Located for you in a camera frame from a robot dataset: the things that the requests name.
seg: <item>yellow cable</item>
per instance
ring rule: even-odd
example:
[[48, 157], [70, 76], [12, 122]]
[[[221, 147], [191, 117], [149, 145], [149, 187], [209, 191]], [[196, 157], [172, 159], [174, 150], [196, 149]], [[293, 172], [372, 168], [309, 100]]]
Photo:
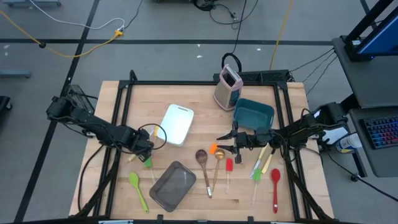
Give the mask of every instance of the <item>yellow cable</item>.
[[[28, 36], [28, 37], [29, 37], [30, 39], [32, 39], [34, 42], [36, 42], [36, 43], [38, 43], [38, 44], [41, 44], [40, 41], [38, 41], [37, 39], [35, 39], [34, 37], [32, 37], [32, 36], [31, 36], [30, 34], [28, 34], [24, 29], [22, 29], [22, 28], [19, 27], [14, 21], [12, 21], [11, 18], [8, 17], [7, 14], [5, 14], [2, 10], [0, 10], [0, 14], [2, 14], [14, 27], [16, 27], [17, 29], [19, 29], [21, 32], [23, 32], [26, 36]], [[92, 49], [89, 49], [89, 51], [87, 51], [87, 52], [85, 52], [85, 53], [82, 53], [82, 54], [80, 54], [80, 55], [64, 55], [64, 54], [62, 54], [62, 53], [60, 53], [60, 52], [57, 52], [56, 50], [54, 50], [54, 49], [52, 49], [52, 48], [50, 48], [50, 47], [46, 47], [46, 49], [49, 49], [51, 52], [53, 52], [53, 53], [55, 53], [55, 54], [57, 54], [57, 55], [59, 55], [59, 56], [62, 56], [62, 57], [66, 57], [66, 58], [77, 58], [77, 57], [81, 57], [81, 56], [84, 56], [84, 55], [86, 55], [86, 54], [91, 53], [93, 50], [97, 49], [98, 47], [104, 46], [104, 45], [106, 45], [106, 44], [112, 42], [112, 41], [113, 41], [114, 39], [116, 39], [117, 37], [120, 37], [120, 36], [122, 36], [122, 35], [123, 35], [123, 32], [121, 32], [121, 31], [119, 31], [119, 30], [116, 30], [114, 36], [113, 36], [110, 40], [106, 41], [105, 43], [99, 44], [99, 45], [93, 47]]]
[[287, 21], [287, 18], [289, 18], [289, 14], [290, 14], [290, 11], [292, 10], [292, 6], [293, 6], [293, 0], [290, 0], [289, 8], [288, 8], [288, 10], [287, 10], [287, 12], [285, 14], [284, 21], [282, 23], [282, 27], [280, 28], [280, 31], [279, 31], [278, 40], [276, 41], [276, 44], [275, 44], [274, 53], [272, 53], [271, 63], [269, 65], [269, 70], [272, 69], [272, 63], [274, 63], [274, 57], [275, 57], [275, 54], [276, 54], [276, 49], [278, 48], [279, 41], [282, 38], [282, 34], [284, 32], [284, 29], [285, 29], [286, 21]]

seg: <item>gray carpet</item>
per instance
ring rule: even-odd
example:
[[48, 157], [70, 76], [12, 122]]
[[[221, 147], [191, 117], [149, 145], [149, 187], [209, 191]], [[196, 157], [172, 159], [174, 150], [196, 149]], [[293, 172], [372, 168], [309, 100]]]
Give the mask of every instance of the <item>gray carpet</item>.
[[[62, 7], [44, 9], [57, 19], [85, 23], [94, 0], [64, 0]], [[236, 15], [241, 14], [243, 1], [219, 1], [228, 5]], [[367, 0], [372, 7], [376, 0]], [[254, 5], [248, 1], [246, 13]], [[139, 1], [101, 0], [93, 26], [100, 26], [114, 17], [129, 20]], [[276, 40], [288, 0], [259, 1], [253, 14], [243, 22], [240, 39]], [[43, 39], [79, 39], [82, 27], [58, 24], [36, 9], [8, 8], [0, 4], [17, 24], [30, 34]], [[222, 7], [212, 12], [215, 19], [229, 22], [229, 14]], [[295, 1], [282, 40], [330, 41], [348, 32], [365, 15], [360, 0], [299, 0]], [[88, 39], [109, 39], [120, 26], [113, 22], [101, 30], [91, 30]], [[0, 17], [0, 39], [24, 39], [22, 33]], [[202, 12], [187, 1], [164, 0], [155, 4], [144, 0], [139, 16], [125, 31], [124, 40], [211, 39], [233, 40], [236, 30], [214, 23], [208, 12]], [[77, 44], [49, 44], [66, 54], [74, 54]], [[83, 51], [94, 44], [85, 44]], [[134, 69], [140, 80], [211, 80], [221, 70], [221, 57], [231, 51], [228, 44], [111, 44], [82, 57], [76, 67], [72, 83], [79, 84], [87, 94], [98, 95], [104, 80], [127, 79]], [[273, 45], [238, 45], [236, 55], [243, 70], [268, 70]], [[281, 45], [275, 56], [273, 69], [294, 69], [321, 55], [331, 46]], [[45, 110], [53, 95], [59, 95], [72, 59], [61, 58], [40, 49], [36, 44], [0, 44], [0, 68], [23, 68], [32, 71], [30, 79], [2, 79], [0, 95], [12, 98], [14, 108], [4, 120], [0, 134], [0, 223], [13, 222], [18, 206], [49, 127]], [[301, 82], [320, 63], [317, 61], [294, 72]], [[305, 82], [309, 91], [315, 84], [323, 64]], [[308, 95], [311, 109], [341, 101], [351, 94], [338, 60], [335, 60], [316, 87]], [[25, 221], [67, 217], [83, 157], [86, 139], [62, 126], [57, 126], [50, 149]], [[331, 154], [341, 165], [356, 172], [350, 155]], [[361, 152], [369, 177], [367, 181], [398, 196], [398, 178], [376, 178], [366, 156]], [[398, 204], [360, 182], [352, 182], [349, 175], [337, 167], [327, 155], [322, 155], [326, 181], [335, 217], [347, 222], [398, 223]]]

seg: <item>teal dish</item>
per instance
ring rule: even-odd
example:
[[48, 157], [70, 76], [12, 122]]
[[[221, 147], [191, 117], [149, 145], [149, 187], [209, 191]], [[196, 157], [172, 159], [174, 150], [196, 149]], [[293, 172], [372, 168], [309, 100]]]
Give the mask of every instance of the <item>teal dish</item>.
[[274, 120], [273, 107], [256, 101], [240, 98], [234, 110], [234, 121], [239, 127], [256, 130], [263, 127], [270, 129]]

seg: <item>red spoon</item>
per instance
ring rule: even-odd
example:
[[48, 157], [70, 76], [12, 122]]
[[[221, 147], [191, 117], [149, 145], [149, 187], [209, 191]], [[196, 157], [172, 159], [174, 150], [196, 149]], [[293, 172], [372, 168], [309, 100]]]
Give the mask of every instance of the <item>red spoon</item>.
[[277, 184], [280, 179], [279, 169], [273, 169], [271, 171], [271, 179], [274, 182], [274, 213], [278, 212], [278, 197], [277, 197]]

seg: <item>wooden table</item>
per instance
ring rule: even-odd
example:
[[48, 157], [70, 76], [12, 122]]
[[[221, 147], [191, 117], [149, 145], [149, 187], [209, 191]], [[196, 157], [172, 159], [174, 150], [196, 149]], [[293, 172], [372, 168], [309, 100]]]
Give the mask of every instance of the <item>wooden table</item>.
[[[96, 106], [95, 115], [111, 121], [113, 107], [116, 99], [118, 82], [103, 82]], [[153, 171], [159, 178], [166, 168], [173, 161], [180, 161], [195, 173], [197, 181], [189, 193], [178, 205], [177, 209], [168, 213], [149, 197], [149, 190], [152, 187], [150, 170], [146, 169], [139, 159], [128, 161], [129, 155], [123, 154], [119, 165], [118, 179], [113, 200], [111, 218], [115, 219], [156, 219], [158, 214], [163, 214], [165, 220], [247, 220], [253, 216], [255, 221], [294, 221], [292, 213], [292, 202], [290, 198], [289, 185], [284, 162], [279, 150], [274, 154], [269, 170], [262, 176], [257, 188], [257, 199], [253, 207], [250, 206], [250, 199], [254, 182], [249, 178], [251, 169], [256, 162], [259, 149], [249, 151], [242, 149], [242, 164], [234, 164], [234, 171], [231, 173], [229, 194], [225, 194], [226, 183], [225, 160], [220, 162], [221, 169], [218, 173], [217, 185], [213, 192], [213, 198], [208, 198], [205, 190], [205, 181], [201, 167], [195, 160], [195, 152], [198, 149], [208, 151], [211, 143], [217, 137], [223, 136], [231, 131], [233, 112], [223, 111], [213, 99], [215, 86], [196, 85], [134, 85], [132, 88], [127, 125], [137, 129], [146, 123], [162, 122], [162, 118], [170, 104], [177, 104], [190, 108], [195, 112], [194, 119], [185, 144], [182, 147], [166, 144], [157, 151], [152, 151]], [[303, 108], [307, 108], [307, 98], [302, 83], [288, 83], [289, 96], [294, 115], [294, 120], [300, 118]], [[244, 86], [242, 97], [255, 100], [275, 108], [275, 97], [273, 88], [270, 86]], [[284, 111], [284, 121], [287, 124], [287, 114], [283, 92], [280, 91], [281, 105]], [[121, 102], [118, 121], [121, 120], [124, 102]], [[275, 118], [272, 128], [279, 129], [279, 122], [275, 110]], [[223, 141], [223, 144], [231, 144], [231, 141]], [[89, 139], [82, 167], [88, 158], [97, 150], [100, 145], [96, 139]], [[315, 141], [309, 141], [307, 146], [310, 149], [318, 150]], [[83, 179], [82, 204], [92, 196], [98, 186], [98, 180], [103, 163], [103, 149], [88, 165]], [[263, 163], [270, 151], [266, 151]], [[303, 169], [307, 188], [314, 199], [329, 216], [333, 216], [330, 198], [326, 186], [323, 167], [319, 155], [301, 150]], [[209, 155], [207, 169], [210, 185], [213, 182], [216, 159]], [[278, 184], [279, 210], [277, 214], [272, 211], [273, 185], [270, 179], [270, 170], [278, 168], [281, 179]], [[149, 213], [143, 212], [138, 194], [130, 185], [128, 176], [130, 172], [136, 172], [140, 177], [140, 188], [149, 207]], [[70, 214], [77, 210], [77, 190], [73, 198]], [[298, 193], [298, 203], [301, 217], [304, 218], [301, 194]], [[108, 191], [103, 194], [103, 206], [100, 214], [104, 213], [104, 205]]]

